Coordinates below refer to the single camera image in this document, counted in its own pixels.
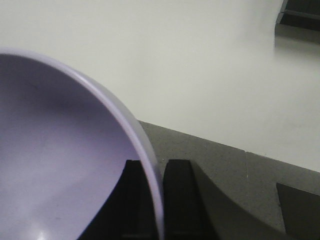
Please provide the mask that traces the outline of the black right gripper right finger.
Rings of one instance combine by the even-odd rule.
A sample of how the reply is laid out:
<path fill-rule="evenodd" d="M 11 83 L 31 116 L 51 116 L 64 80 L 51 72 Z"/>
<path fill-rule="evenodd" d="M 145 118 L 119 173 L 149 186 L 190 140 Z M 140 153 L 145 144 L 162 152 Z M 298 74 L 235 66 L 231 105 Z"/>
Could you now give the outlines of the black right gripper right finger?
<path fill-rule="evenodd" d="M 230 199 L 197 163 L 168 161 L 163 177 L 167 240 L 289 240 Z"/>

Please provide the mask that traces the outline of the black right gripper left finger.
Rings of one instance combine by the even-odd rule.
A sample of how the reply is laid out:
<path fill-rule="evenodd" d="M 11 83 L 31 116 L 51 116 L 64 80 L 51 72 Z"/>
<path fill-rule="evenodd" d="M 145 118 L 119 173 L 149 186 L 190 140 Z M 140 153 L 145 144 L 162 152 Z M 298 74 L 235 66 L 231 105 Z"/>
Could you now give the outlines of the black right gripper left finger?
<path fill-rule="evenodd" d="M 111 195 L 80 240 L 155 240 L 152 196 L 139 160 L 127 160 Z"/>

